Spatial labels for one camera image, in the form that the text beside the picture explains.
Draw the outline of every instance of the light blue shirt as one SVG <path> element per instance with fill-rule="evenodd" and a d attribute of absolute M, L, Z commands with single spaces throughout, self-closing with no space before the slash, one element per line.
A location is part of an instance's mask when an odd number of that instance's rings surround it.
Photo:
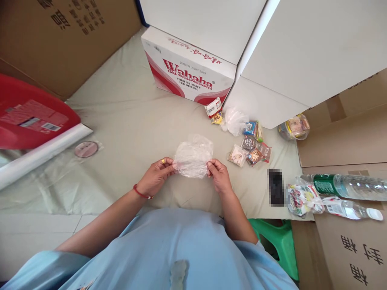
<path fill-rule="evenodd" d="M 232 241 L 220 217 L 164 208 L 137 216 L 92 259 L 36 254 L 2 290 L 170 289 L 176 261 L 187 266 L 183 289 L 297 289 L 260 243 Z"/>

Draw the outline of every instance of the bottle label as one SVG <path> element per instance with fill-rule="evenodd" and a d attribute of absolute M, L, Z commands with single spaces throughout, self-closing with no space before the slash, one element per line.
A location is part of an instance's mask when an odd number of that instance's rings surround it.
<path fill-rule="evenodd" d="M 339 215 L 342 217 L 347 217 L 345 213 L 345 209 L 342 207 L 342 205 L 337 204 L 337 205 L 327 205 L 327 210 L 334 215 Z"/>
<path fill-rule="evenodd" d="M 333 184 L 335 174 L 316 174 L 313 178 L 314 187 L 319 193 L 339 195 Z"/>

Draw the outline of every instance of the black phone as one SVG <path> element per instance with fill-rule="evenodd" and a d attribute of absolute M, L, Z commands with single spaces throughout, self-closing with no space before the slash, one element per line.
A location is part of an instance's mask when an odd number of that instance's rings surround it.
<path fill-rule="evenodd" d="M 279 169 L 268 169 L 270 203 L 272 206 L 285 206 L 282 172 Z"/>

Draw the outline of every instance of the hand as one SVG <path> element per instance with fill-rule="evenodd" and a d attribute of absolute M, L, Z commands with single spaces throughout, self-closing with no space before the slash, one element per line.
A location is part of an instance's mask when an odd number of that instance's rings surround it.
<path fill-rule="evenodd" d="M 140 193 L 148 196 L 156 195 L 166 179 L 176 173 L 176 164 L 173 164 L 173 159 L 169 157 L 163 159 L 165 164 L 161 160 L 153 163 L 138 182 L 137 190 Z"/>
<path fill-rule="evenodd" d="M 233 192 L 233 187 L 231 185 L 229 172 L 227 171 L 227 167 L 222 164 L 217 159 L 211 159 L 207 163 L 208 174 L 207 176 L 210 178 L 211 176 L 214 178 L 214 186 L 217 193 L 228 193 Z"/>

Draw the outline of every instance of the white bottle cap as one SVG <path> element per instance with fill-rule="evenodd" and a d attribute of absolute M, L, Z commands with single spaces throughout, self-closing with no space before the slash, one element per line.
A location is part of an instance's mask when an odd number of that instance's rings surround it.
<path fill-rule="evenodd" d="M 370 218 L 373 218 L 374 220 L 383 220 L 382 213 L 377 209 L 367 208 L 367 214 Z"/>

